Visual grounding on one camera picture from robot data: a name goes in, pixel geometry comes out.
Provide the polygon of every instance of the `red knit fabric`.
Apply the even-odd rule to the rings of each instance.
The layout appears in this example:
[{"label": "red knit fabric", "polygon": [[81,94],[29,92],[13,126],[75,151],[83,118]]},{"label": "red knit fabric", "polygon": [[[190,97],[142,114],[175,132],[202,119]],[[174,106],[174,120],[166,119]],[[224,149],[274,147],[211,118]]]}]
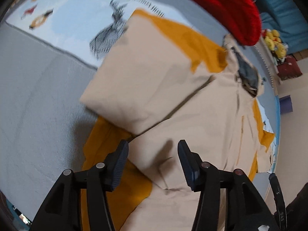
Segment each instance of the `red knit fabric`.
[{"label": "red knit fabric", "polygon": [[259,11],[252,0],[193,0],[215,17],[242,45],[252,46],[261,35]]}]

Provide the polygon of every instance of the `metal screw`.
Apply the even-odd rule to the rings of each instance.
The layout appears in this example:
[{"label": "metal screw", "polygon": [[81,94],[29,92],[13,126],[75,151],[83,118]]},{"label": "metal screw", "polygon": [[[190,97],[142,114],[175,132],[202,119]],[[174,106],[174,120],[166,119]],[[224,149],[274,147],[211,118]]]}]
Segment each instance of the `metal screw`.
[{"label": "metal screw", "polygon": [[105,163],[104,162],[99,162],[96,167],[97,168],[103,168],[105,166]]},{"label": "metal screw", "polygon": [[243,175],[243,170],[237,168],[236,170],[234,170],[235,174],[238,175],[238,176],[242,176]]},{"label": "metal screw", "polygon": [[203,168],[209,168],[210,166],[211,166],[211,164],[207,161],[204,161],[204,162],[201,163],[201,167],[203,167]]},{"label": "metal screw", "polygon": [[72,171],[71,171],[70,169],[66,169],[66,170],[63,171],[63,174],[64,174],[65,176],[68,176],[68,175],[70,175],[71,172],[72,172]]}]

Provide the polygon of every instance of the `gray fabric surface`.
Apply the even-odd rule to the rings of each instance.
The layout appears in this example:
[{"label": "gray fabric surface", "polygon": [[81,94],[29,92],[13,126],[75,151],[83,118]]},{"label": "gray fabric surface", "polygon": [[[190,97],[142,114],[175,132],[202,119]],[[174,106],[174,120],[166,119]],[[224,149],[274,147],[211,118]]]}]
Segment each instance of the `gray fabric surface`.
[{"label": "gray fabric surface", "polygon": [[[192,0],[156,1],[174,6],[222,44],[227,30]],[[266,67],[253,47],[241,50],[268,78],[259,99],[276,131],[276,101]],[[82,147],[96,116],[78,100],[95,70],[6,24],[0,27],[0,57],[0,190],[33,220],[61,171],[81,168]]]}]

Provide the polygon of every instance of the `yellow fabric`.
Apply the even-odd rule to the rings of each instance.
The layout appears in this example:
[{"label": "yellow fabric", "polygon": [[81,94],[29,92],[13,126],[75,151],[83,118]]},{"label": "yellow fabric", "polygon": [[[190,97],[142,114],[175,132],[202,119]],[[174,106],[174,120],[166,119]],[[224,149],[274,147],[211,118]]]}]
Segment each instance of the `yellow fabric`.
[{"label": "yellow fabric", "polygon": [[[83,170],[105,159],[115,151],[121,139],[128,139],[130,133],[99,117],[84,146],[86,160]],[[117,231],[120,230],[131,212],[150,195],[152,182],[145,177],[129,160],[127,161],[120,185],[114,192],[107,192],[110,214]],[[83,230],[89,231],[86,190],[81,192],[81,216]]]},{"label": "yellow fabric", "polygon": [[254,112],[254,118],[257,122],[260,144],[266,147],[266,152],[267,152],[268,148],[270,147],[271,143],[274,140],[275,134],[263,130],[264,123],[262,121],[261,113],[256,99],[254,99],[252,108]]},{"label": "yellow fabric", "polygon": [[[271,143],[274,140],[275,134],[263,130],[264,123],[262,121],[261,113],[260,113],[258,102],[257,102],[256,99],[254,99],[252,109],[253,109],[253,112],[254,112],[254,118],[255,118],[256,123],[257,123],[259,142],[260,142],[261,145],[266,147],[266,152],[267,152]],[[248,178],[251,181],[253,181],[257,172],[258,172],[258,162],[257,162],[257,152],[256,152],[255,156],[254,156],[253,163],[251,165],[251,169],[250,169]]]},{"label": "yellow fabric", "polygon": [[257,162],[257,152],[256,152],[255,155],[254,155],[254,160],[252,162],[249,175],[248,175],[248,178],[249,178],[250,181],[254,180],[254,177],[255,177],[257,171],[258,171],[258,162]]},{"label": "yellow fabric", "polygon": [[136,9],[132,16],[138,15],[150,19],[159,30],[177,45],[190,59],[191,72],[194,73],[203,61],[210,73],[219,73],[225,69],[225,48],[212,42],[193,29],[164,18],[150,15]]}]

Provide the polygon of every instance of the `folded cloth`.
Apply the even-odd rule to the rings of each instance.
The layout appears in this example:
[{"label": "folded cloth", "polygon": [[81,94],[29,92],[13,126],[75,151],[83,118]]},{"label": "folded cloth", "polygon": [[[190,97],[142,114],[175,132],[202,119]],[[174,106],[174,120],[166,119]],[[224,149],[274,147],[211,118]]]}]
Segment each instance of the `folded cloth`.
[{"label": "folded cloth", "polygon": [[[236,49],[231,36],[225,38],[228,50]],[[255,173],[271,166],[269,146],[274,134],[263,130],[258,103],[243,87],[237,74],[235,52],[228,66],[215,80],[198,91],[171,118],[164,120],[130,142],[129,160],[154,184],[127,219],[122,231],[187,230],[191,228],[198,194],[186,185],[177,155],[177,144],[185,139],[192,152],[218,169],[242,169],[253,180]],[[262,93],[258,79],[258,94]],[[219,229],[224,224],[225,197],[222,191]]]},{"label": "folded cloth", "polygon": [[138,135],[223,71],[226,52],[193,29],[143,10],[126,26],[80,101]]}]

